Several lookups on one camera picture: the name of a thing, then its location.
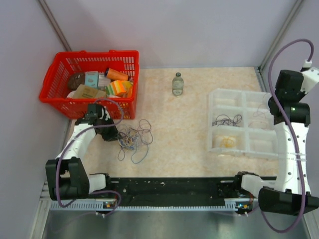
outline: tangled wire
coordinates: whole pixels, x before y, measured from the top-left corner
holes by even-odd
[[[139,121],[139,127],[137,129],[134,129],[125,124],[122,124],[119,127],[123,127],[123,129],[119,130],[119,134],[121,138],[118,139],[118,142],[121,146],[121,149],[118,154],[118,160],[123,161],[126,156],[126,151],[131,150],[133,151],[133,154],[131,156],[132,163],[138,164],[142,162],[146,158],[149,152],[149,145],[154,140],[153,135],[151,133],[152,125],[150,124],[148,120],[142,119]],[[135,162],[133,160],[133,156],[136,154],[138,149],[141,148],[143,145],[146,145],[147,151],[142,159]]]

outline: gray wall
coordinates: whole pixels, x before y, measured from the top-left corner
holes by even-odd
[[[313,66],[319,67],[319,31],[317,24],[319,22],[319,1],[307,0],[298,16],[294,20],[285,36],[283,45],[298,39],[308,38],[315,45],[315,54],[313,57]],[[286,49],[275,62],[272,71],[272,82],[275,86],[278,74],[282,69],[300,70],[304,60],[308,58],[310,48],[307,43],[297,43],[294,46]],[[264,79],[268,81],[268,68],[264,72]],[[312,194],[319,196],[319,85],[302,100],[308,103],[311,108],[311,125],[307,137],[307,172],[309,184]]]
[[[38,100],[47,68],[62,46],[37,2],[0,8],[0,238],[30,232],[44,166],[61,148],[67,119]]]
[[[47,0],[73,50],[136,49],[145,67],[258,66],[293,0]]]

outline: small glass bottle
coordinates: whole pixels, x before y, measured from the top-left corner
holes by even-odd
[[[179,97],[183,93],[184,80],[181,77],[180,72],[177,72],[172,83],[171,83],[172,93],[176,97]]]

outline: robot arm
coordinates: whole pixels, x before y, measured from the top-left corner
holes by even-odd
[[[269,100],[270,113],[278,138],[279,172],[275,184],[263,181],[258,175],[241,172],[237,175],[241,189],[258,198],[262,211],[297,215],[301,204],[300,177],[306,190],[305,213],[319,206],[319,198],[312,197],[306,173],[306,137],[310,124],[310,108],[299,101],[319,82],[319,70],[308,68],[302,73],[282,70],[275,94],[292,122],[299,143],[300,159],[296,158],[291,132],[273,98]],[[299,174],[297,160],[301,161],[303,175]]]
[[[89,104],[84,117],[76,121],[73,134],[67,145],[73,140],[74,143],[64,154],[60,168],[60,175],[66,172],[70,174],[69,177],[60,177],[59,179],[59,192],[62,200],[87,198],[90,193],[106,187],[109,176],[102,173],[87,176],[81,159],[84,158],[88,145],[96,134],[100,134],[105,141],[116,140],[118,137],[115,126],[105,128],[92,128],[92,126],[113,123],[104,107],[99,104]],[[87,128],[91,129],[76,138],[79,132]],[[60,156],[61,153],[55,159],[49,160],[45,166],[49,193],[53,200],[56,200],[56,164]]]

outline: cardboard box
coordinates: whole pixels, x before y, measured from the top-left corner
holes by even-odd
[[[79,87],[76,89],[73,98],[79,99],[79,98],[100,98],[100,97],[106,97],[105,91],[100,91],[98,89],[85,86],[85,85],[79,85]]]

